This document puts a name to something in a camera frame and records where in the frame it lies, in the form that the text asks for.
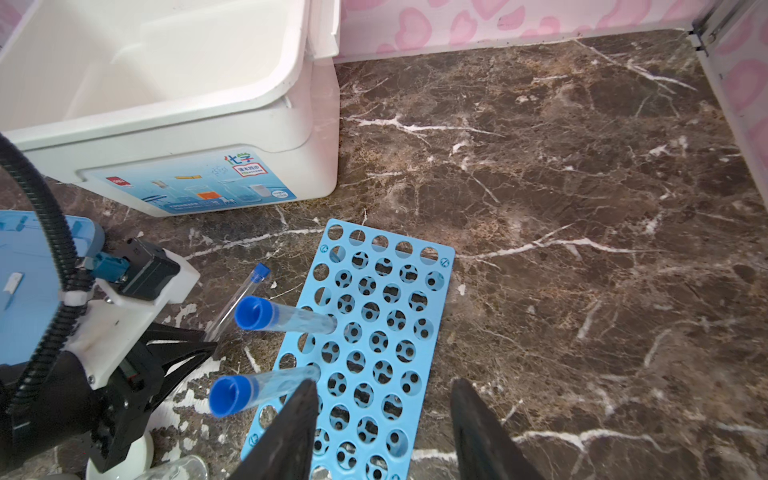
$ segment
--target white cable tie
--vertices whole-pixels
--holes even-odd
[[[94,296],[93,290],[71,290],[69,292],[58,291],[58,301],[66,306],[83,306]]]

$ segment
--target test tube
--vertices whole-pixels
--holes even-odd
[[[274,332],[331,333],[336,319],[279,303],[258,296],[243,298],[235,309],[235,322],[243,330],[272,330]]]
[[[240,288],[237,289],[234,295],[232,295],[232,298],[227,302],[227,305],[225,305],[221,312],[219,312],[219,316],[216,320],[210,324],[210,328],[205,332],[205,337],[203,338],[204,342],[218,341],[224,333],[224,330],[227,328],[228,321],[232,318],[237,304],[243,297],[253,293],[269,274],[270,269],[267,268],[266,265],[263,263],[256,265],[256,268],[253,269],[246,281],[240,285]]]
[[[267,400],[293,393],[304,379],[317,382],[320,367],[312,364],[253,375],[221,376],[210,387],[210,411],[219,418],[242,412]]]

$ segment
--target blue plastic lid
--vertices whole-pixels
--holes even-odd
[[[268,266],[259,263],[256,265],[256,268],[253,269],[253,272],[251,272],[250,281],[252,283],[262,282],[271,272],[272,270],[270,270]]]
[[[259,386],[242,375],[221,376],[210,387],[208,405],[218,418],[244,409],[252,398],[259,396]]]
[[[262,330],[272,322],[274,308],[269,300],[247,296],[235,308],[235,322],[243,330]]]

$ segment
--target black hose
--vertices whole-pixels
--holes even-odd
[[[51,189],[35,166],[3,134],[0,134],[0,167],[16,180],[35,210],[51,250],[61,290],[90,291],[94,279],[90,272],[75,266],[78,252],[74,247],[72,232]],[[59,304],[56,314],[32,353],[22,376],[19,377],[14,396],[6,409],[9,415],[23,412],[38,398],[42,384],[53,370],[61,349],[74,332],[78,318],[85,314],[85,310],[85,305]]]

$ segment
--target red logo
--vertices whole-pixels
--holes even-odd
[[[133,187],[129,182],[123,180],[120,177],[107,177],[107,180],[119,187]]]

